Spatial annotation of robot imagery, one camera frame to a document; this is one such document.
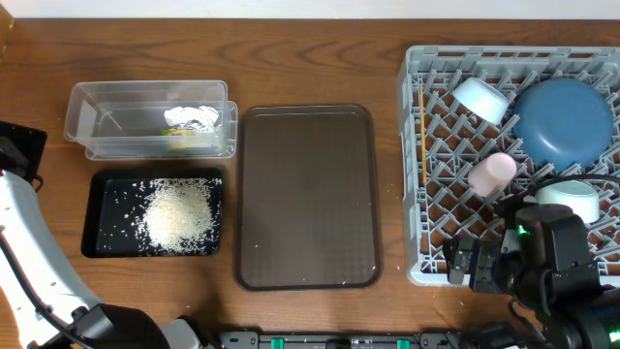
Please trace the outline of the mint green bowl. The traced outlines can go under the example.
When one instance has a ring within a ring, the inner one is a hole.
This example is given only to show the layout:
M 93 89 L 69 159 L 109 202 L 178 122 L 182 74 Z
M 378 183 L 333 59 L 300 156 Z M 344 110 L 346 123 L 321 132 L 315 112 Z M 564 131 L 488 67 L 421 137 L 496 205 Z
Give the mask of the mint green bowl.
M 582 181 L 570 180 L 545 186 L 536 192 L 535 198 L 540 205 L 568 206 L 585 224 L 600 219 L 598 192 Z

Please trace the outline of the pink cup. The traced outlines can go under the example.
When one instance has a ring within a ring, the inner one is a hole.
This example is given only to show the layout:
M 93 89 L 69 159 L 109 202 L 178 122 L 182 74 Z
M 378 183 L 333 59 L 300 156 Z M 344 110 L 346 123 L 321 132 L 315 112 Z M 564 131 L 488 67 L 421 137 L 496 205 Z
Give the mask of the pink cup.
M 468 173 L 469 186 L 481 197 L 504 190 L 515 177 L 516 162 L 506 153 L 494 153 Z

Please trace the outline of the dark blue plate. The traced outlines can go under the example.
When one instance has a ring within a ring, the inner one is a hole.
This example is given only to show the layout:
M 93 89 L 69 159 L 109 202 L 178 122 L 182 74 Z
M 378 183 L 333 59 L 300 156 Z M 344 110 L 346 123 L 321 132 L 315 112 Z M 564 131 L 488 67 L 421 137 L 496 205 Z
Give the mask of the dark blue plate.
M 590 85 L 567 78 L 528 88 L 516 101 L 514 135 L 540 166 L 556 171 L 597 161 L 611 144 L 613 116 L 605 98 Z

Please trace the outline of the yellow green snack wrapper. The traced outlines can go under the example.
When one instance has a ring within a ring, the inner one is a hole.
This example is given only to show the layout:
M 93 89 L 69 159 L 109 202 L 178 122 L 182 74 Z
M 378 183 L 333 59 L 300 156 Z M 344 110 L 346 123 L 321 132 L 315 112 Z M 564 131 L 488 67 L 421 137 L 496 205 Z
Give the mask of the yellow green snack wrapper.
M 163 130 L 162 135 L 169 138 L 170 147 L 173 149 L 222 147 L 224 143 L 220 126 L 179 124 Z

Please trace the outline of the light blue bowl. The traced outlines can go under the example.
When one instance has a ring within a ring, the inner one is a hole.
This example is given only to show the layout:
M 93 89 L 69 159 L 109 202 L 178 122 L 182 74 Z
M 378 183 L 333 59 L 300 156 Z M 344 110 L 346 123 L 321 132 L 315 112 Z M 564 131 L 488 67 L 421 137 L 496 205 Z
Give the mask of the light blue bowl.
M 508 109 L 508 99 L 482 79 L 468 78 L 459 84 L 452 95 L 466 109 L 483 120 L 499 125 Z

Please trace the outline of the pile of rice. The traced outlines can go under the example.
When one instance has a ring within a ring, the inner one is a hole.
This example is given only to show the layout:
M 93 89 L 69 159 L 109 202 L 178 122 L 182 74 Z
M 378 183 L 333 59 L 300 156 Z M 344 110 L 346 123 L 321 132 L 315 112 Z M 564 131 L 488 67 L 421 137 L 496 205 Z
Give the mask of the pile of rice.
M 199 238 L 208 228 L 205 218 L 206 194 L 200 183 L 164 182 L 144 215 L 152 240 L 166 248 L 179 238 Z

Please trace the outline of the white tissue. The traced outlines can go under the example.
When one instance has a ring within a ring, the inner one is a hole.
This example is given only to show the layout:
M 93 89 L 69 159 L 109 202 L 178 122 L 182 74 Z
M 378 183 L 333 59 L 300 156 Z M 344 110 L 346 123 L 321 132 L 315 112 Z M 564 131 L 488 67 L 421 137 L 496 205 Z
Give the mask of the white tissue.
M 164 112 L 164 118 L 172 129 L 213 132 L 218 125 L 220 113 L 207 106 L 176 107 Z

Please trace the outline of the wooden chopstick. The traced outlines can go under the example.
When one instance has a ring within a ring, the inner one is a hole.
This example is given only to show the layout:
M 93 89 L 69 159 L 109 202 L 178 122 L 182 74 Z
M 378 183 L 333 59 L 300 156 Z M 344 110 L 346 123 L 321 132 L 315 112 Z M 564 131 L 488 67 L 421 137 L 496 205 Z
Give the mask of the wooden chopstick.
M 426 126 L 425 126 L 425 94 L 423 83 L 419 85 L 418 103 L 419 103 L 419 121 L 420 121 L 420 148 L 421 148 L 421 168 L 422 183 L 425 186 L 428 180 L 427 175 L 427 150 L 426 150 Z

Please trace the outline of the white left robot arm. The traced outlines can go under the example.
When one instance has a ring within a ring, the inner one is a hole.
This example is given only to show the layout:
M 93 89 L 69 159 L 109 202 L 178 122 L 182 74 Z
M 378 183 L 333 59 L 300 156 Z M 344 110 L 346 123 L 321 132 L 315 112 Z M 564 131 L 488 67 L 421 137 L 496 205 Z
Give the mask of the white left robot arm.
M 1 125 L 1 288 L 24 348 L 206 348 L 190 319 L 156 324 L 107 304 L 81 280 L 43 217 L 38 167 L 47 134 Z

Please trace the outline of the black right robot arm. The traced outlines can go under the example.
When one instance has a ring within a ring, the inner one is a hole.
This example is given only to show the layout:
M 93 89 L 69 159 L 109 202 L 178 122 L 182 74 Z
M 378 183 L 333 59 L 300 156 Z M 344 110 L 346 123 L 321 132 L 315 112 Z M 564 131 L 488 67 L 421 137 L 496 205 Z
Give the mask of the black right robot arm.
M 618 347 L 619 291 L 602 283 L 582 219 L 568 206 L 526 204 L 507 222 L 500 241 L 445 243 L 449 283 L 511 296 L 535 313 L 545 346 Z

